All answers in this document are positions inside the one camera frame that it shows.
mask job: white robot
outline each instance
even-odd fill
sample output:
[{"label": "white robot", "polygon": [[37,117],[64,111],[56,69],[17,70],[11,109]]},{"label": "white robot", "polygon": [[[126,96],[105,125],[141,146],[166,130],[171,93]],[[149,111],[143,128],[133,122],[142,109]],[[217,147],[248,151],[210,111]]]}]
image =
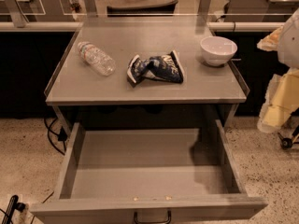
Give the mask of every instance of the white robot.
[{"label": "white robot", "polygon": [[[257,125],[258,129],[264,133],[279,130],[292,112],[299,107],[299,8],[280,28],[279,35],[274,33],[273,36],[278,40],[277,46],[272,50],[278,51],[278,60],[288,65],[290,69],[282,77],[274,75],[269,83],[265,95],[266,102],[261,109]],[[263,49],[261,42],[258,48]],[[291,147],[291,142],[299,136],[297,133],[299,133],[298,129],[294,132],[292,140],[283,139],[280,136],[282,147]]]}]

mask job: black partition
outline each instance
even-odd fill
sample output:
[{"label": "black partition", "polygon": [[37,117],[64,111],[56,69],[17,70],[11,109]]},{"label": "black partition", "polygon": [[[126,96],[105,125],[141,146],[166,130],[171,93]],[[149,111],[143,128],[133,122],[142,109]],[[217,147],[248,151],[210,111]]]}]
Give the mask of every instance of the black partition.
[{"label": "black partition", "polygon": [[236,111],[241,116],[258,116],[265,101],[264,95],[268,83],[274,74],[283,75],[289,67],[278,61],[276,51],[264,51],[257,48],[258,42],[270,33],[267,32],[216,32],[216,35],[233,40],[238,51],[234,58],[238,70],[249,86],[247,101],[240,104]]},{"label": "black partition", "polygon": [[73,32],[0,33],[0,118],[53,115],[44,90]]}]

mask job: floor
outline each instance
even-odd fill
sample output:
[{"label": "floor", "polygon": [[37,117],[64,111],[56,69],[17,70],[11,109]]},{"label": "floor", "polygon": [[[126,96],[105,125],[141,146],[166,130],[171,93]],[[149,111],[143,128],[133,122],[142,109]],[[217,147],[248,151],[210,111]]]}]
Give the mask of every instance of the floor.
[{"label": "floor", "polygon": [[[170,0],[96,0],[100,13],[106,5],[134,6]],[[199,0],[179,0],[176,13],[196,13]],[[227,0],[212,0],[210,11],[222,10]],[[283,150],[276,133],[261,133],[258,118],[235,117],[227,131],[229,146],[235,158],[240,179],[249,196],[262,196],[268,206],[250,220],[210,221],[210,224],[277,224],[298,223],[299,217],[299,147]],[[281,129],[292,137],[299,118],[291,118]],[[54,125],[59,131],[60,124]],[[62,143],[54,143],[63,148]],[[28,211],[31,203],[42,203],[53,192],[63,155],[49,142],[43,119],[0,119],[0,208],[7,209],[12,195],[27,204],[21,214],[16,211],[14,224],[40,224]]]}]

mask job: caster wheel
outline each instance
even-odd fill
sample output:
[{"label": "caster wheel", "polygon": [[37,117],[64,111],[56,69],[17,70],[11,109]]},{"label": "caster wheel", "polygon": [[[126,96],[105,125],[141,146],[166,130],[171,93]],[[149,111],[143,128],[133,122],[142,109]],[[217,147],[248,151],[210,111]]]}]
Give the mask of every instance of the caster wheel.
[{"label": "caster wheel", "polygon": [[291,148],[292,147],[292,140],[291,138],[284,138],[281,140],[281,147],[283,149]]}]

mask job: table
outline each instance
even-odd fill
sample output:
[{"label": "table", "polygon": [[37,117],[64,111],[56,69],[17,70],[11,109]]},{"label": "table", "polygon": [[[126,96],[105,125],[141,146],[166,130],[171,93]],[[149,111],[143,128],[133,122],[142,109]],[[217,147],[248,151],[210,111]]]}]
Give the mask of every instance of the table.
[{"label": "table", "polygon": [[[197,16],[84,22],[46,89],[70,139],[53,201],[34,204],[32,213],[55,224],[170,223],[250,218],[266,206],[247,195],[223,130],[246,94],[232,66],[203,62],[199,42],[211,33],[202,24]],[[101,77],[82,62],[77,43],[84,40],[115,59],[115,74]],[[186,73],[182,84],[129,84],[136,54],[173,49]],[[103,112],[104,105],[117,109]],[[70,106],[78,108],[75,122],[64,114]]]}]

